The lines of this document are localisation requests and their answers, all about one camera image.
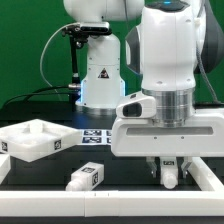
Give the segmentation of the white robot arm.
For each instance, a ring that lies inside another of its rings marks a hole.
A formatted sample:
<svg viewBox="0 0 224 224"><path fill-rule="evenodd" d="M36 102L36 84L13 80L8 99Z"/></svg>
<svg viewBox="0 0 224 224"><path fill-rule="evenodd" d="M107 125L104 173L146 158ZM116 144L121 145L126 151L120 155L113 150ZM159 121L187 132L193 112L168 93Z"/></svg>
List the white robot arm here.
<svg viewBox="0 0 224 224"><path fill-rule="evenodd" d="M197 108L195 74L224 56L209 0L63 0L88 47L79 106L114 110L117 157L224 157L224 108Z"/></svg>

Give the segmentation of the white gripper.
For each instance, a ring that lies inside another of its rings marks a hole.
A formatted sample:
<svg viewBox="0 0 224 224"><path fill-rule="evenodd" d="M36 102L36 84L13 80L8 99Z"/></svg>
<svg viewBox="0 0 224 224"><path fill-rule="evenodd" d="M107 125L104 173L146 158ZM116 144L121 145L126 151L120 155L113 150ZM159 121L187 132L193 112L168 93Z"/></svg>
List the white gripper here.
<svg viewBox="0 0 224 224"><path fill-rule="evenodd" d="M151 119L117 118L111 151L117 157L147 157L153 177L154 157L184 157L181 170L186 178L191 157L224 157L224 111L197 111L176 128L156 127Z"/></svg>

